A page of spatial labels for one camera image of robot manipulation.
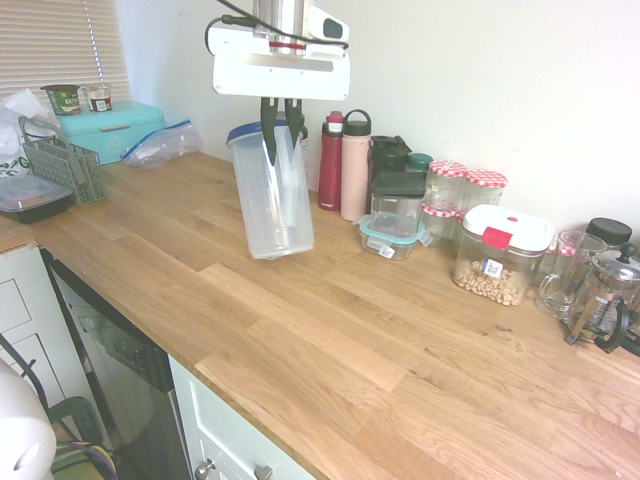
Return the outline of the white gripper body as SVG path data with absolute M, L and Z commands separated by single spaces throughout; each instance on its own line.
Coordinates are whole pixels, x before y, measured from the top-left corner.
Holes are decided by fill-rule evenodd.
M 340 47 L 311 44 L 305 54 L 274 53 L 250 31 L 211 27 L 212 86 L 221 95 L 343 100 L 350 87 L 350 58 Z

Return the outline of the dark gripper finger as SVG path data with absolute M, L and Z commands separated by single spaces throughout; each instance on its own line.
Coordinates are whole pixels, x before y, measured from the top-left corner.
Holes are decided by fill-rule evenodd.
M 261 130 L 271 165 L 275 164 L 277 157 L 275 125 L 278 113 L 278 102 L 279 99 L 275 97 L 262 97 L 260 102 Z
M 285 98 L 285 119 L 291 135 L 292 146 L 295 147 L 304 124 L 302 101 Z

